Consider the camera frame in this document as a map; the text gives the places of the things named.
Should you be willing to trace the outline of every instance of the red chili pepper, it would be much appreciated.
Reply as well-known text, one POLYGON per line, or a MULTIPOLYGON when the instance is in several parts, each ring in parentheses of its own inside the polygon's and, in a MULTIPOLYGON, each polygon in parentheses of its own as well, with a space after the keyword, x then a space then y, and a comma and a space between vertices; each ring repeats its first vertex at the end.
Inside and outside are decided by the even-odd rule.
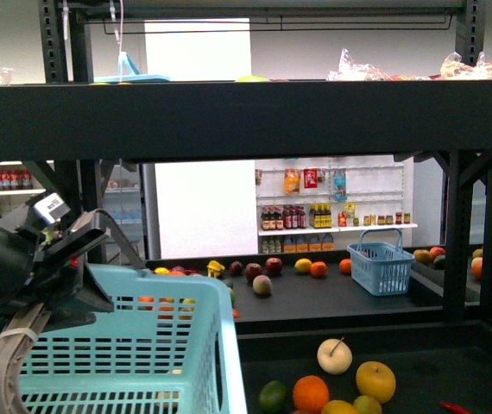
POLYGON ((474 414, 471 410, 467 410, 466 408, 462 407, 461 405, 448 403, 446 401, 441 401, 439 404, 442 407, 444 407, 446 410, 449 410, 455 414, 474 414))

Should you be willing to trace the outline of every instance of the bottle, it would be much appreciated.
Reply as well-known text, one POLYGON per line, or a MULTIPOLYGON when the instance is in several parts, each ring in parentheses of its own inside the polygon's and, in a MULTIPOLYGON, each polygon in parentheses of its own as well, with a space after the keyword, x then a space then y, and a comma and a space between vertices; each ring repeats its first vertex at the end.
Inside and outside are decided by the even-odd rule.
POLYGON ((300 229, 306 228, 306 211, 303 207, 300 207, 300 211, 298 213, 298 227, 300 229))
POLYGON ((334 250, 334 238, 332 237, 332 234, 326 233, 323 236, 323 241, 321 242, 321 250, 334 250))
POLYGON ((314 221, 315 221, 315 229, 321 228, 321 206, 319 204, 315 204, 315 211, 313 213, 314 221))
POLYGON ((269 216, 268 216, 267 207, 262 208, 261 221, 262 221, 262 230, 265 230, 265 231, 269 230, 269 216))
POLYGON ((314 211, 315 211, 315 203, 312 203, 309 208, 309 225, 315 227, 315 219, 314 219, 314 211))
POLYGON ((290 214, 290 209, 287 205, 284 206, 284 213, 282 214, 284 217, 284 228, 291 229, 292 228, 292 215, 290 214))
POLYGON ((263 241, 262 241, 262 253, 263 254, 268 254, 269 253, 269 243, 267 241, 267 237, 263 237, 263 241))
POLYGON ((320 250, 321 250, 321 239, 319 239, 318 235, 312 235, 309 238, 309 251, 319 252, 320 250))
POLYGON ((273 237, 270 237, 269 238, 268 251, 269 251, 269 254, 274 253, 274 240, 273 240, 273 237))
POLYGON ((275 230, 277 228, 277 223, 275 220, 275 215, 274 215, 274 208, 269 207, 269 230, 275 230))
POLYGON ((308 248, 306 238, 303 235, 299 235, 296 239, 296 252, 306 252, 308 248))
POLYGON ((296 241, 291 235, 284 239, 284 242, 282 243, 282 251, 284 253, 296 252, 296 241))
POLYGON ((330 204, 325 204, 325 227, 327 229, 332 227, 332 213, 330 204))
POLYGON ((297 229, 298 228, 298 210, 296 209, 296 207, 291 207, 290 211, 292 214, 292 228, 297 229))
POLYGON ((283 230, 284 229, 284 220, 282 219, 282 210, 281 207, 275 207, 274 208, 274 215, 275 215, 275 226, 277 230, 283 230))

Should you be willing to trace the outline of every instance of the white apple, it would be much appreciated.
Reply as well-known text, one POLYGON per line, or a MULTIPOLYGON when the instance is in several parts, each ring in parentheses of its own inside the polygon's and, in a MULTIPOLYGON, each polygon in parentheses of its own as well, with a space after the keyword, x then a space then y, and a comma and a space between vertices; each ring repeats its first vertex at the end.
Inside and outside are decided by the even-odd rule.
POLYGON ((339 375, 350 367, 353 357, 344 339, 327 339, 319 345, 317 361, 326 373, 339 375))

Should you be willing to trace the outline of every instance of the basket handle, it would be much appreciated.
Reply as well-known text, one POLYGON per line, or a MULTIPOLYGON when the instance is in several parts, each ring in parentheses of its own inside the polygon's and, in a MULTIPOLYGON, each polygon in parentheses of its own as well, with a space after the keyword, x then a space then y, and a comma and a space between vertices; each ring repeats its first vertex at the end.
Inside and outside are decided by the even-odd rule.
POLYGON ((361 237, 359 238, 359 243, 357 244, 357 251, 363 249, 363 238, 368 233, 373 232, 382 232, 382 231, 397 231, 398 232, 398 240, 395 241, 395 249, 403 250, 403 233, 399 229, 369 229, 365 230, 361 233, 361 237))

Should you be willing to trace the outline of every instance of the light blue basket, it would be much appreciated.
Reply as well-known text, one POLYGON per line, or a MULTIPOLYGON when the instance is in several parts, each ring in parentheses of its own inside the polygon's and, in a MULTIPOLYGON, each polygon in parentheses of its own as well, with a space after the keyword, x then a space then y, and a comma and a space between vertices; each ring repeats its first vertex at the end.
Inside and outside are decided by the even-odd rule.
POLYGON ((97 314, 92 325, 41 335, 20 377, 30 412, 246 414, 223 283, 106 265, 91 270, 116 310, 97 314))
POLYGON ((350 244, 347 249, 351 256, 351 278, 372 295, 407 293, 415 257, 403 250, 403 236, 398 229, 365 230, 359 243, 350 244), (398 232, 395 246, 384 242, 363 243, 368 233, 389 230, 398 232))
POLYGON ((122 76, 103 76, 96 77, 94 79, 95 83, 109 83, 117 84, 119 82, 170 82, 171 79, 165 75, 159 74, 141 74, 139 68, 136 67, 135 62, 130 58, 130 56, 121 52, 117 58, 117 73, 121 73, 122 76))

